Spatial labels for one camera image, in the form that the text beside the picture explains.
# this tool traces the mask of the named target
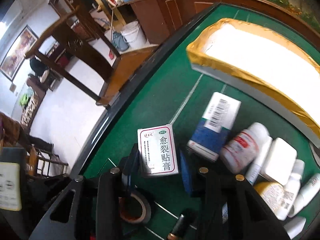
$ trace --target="framed painting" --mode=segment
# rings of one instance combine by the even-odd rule
[[[37,40],[38,37],[28,25],[19,34],[0,65],[0,71],[9,80],[13,81],[21,64],[24,61],[24,54],[31,49]]]

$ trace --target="black metal bracket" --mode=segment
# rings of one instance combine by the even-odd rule
[[[205,198],[197,226],[196,239],[223,239],[222,194],[227,196],[229,239],[290,239],[274,213],[242,175],[219,176],[202,167]]]
[[[78,175],[48,209],[29,240],[88,240],[95,231],[97,240],[121,240],[123,232],[119,197],[130,195],[132,175],[138,171],[138,145],[128,157],[100,177]],[[91,210],[97,197],[95,230]]]

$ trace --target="tile floor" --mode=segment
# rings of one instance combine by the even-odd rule
[[[114,59],[110,60],[108,56],[109,48],[102,40],[94,41],[91,45],[113,64]],[[73,58],[67,70],[99,94],[103,79],[87,64]],[[87,137],[104,111],[104,107],[96,106],[92,98],[68,80],[62,79],[54,91],[47,91],[32,123],[30,135],[54,143],[54,153],[60,156],[61,161],[69,164],[67,172],[70,172]]]

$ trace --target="green table surface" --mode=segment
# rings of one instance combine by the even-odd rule
[[[195,40],[207,26],[224,17],[244,20],[273,29],[296,43],[320,63],[320,53],[297,33],[281,23],[253,11],[220,5],[178,45],[143,86],[91,160],[84,172],[87,178],[107,171],[114,164],[117,165],[122,157],[127,156],[133,143],[137,142],[137,129],[139,128],[164,125],[174,120],[175,142],[185,147],[212,94],[216,91],[241,101],[232,135],[247,128],[253,122],[263,123],[273,139],[277,137],[284,139],[297,150],[298,158],[305,162],[302,184],[306,183],[314,173],[319,172],[308,139],[294,126],[243,92],[191,69],[186,54],[187,45]],[[185,107],[182,111],[178,111],[188,95],[189,100]],[[152,179],[138,178],[136,184],[138,188],[152,192],[156,204],[148,225],[131,239],[165,239],[175,224],[176,217],[184,208],[199,209],[200,200],[188,197],[180,175]],[[320,195],[317,194],[311,203],[299,213],[300,216],[307,218],[304,231],[318,214],[319,208]],[[194,234],[195,230],[189,228],[185,239],[192,239]]]

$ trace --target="tape roll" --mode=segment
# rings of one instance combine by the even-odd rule
[[[130,198],[136,201],[131,201],[129,198],[119,198],[120,217],[130,224],[146,224],[151,218],[151,206],[148,200],[138,190],[131,192]]]

